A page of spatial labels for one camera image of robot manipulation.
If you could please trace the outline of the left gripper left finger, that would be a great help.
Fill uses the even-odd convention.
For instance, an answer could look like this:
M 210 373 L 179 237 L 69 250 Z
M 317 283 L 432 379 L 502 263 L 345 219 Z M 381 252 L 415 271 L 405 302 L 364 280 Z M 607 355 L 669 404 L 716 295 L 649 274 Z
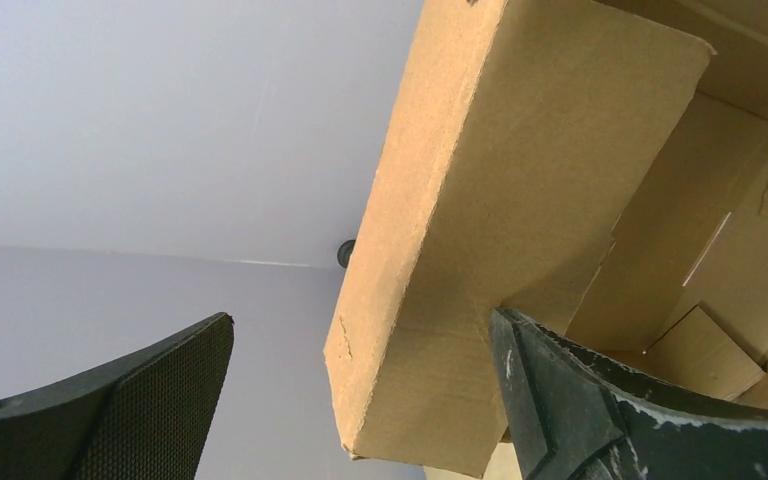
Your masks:
M 234 321 L 215 314 L 61 381 L 0 399 L 0 479 L 192 479 Z

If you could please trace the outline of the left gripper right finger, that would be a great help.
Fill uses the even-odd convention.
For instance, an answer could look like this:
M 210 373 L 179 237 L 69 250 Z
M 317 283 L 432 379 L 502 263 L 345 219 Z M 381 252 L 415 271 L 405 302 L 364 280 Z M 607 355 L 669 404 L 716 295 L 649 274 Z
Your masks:
M 669 384 L 515 309 L 489 335 L 526 479 L 768 479 L 768 410 Z

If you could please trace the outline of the brown cardboard box sheet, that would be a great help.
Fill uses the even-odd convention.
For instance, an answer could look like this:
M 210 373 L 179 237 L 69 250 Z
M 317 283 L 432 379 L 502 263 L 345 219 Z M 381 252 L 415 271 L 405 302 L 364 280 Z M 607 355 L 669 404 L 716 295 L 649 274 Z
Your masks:
M 483 476 L 499 308 L 768 410 L 768 1 L 424 3 L 324 345 L 348 455 Z

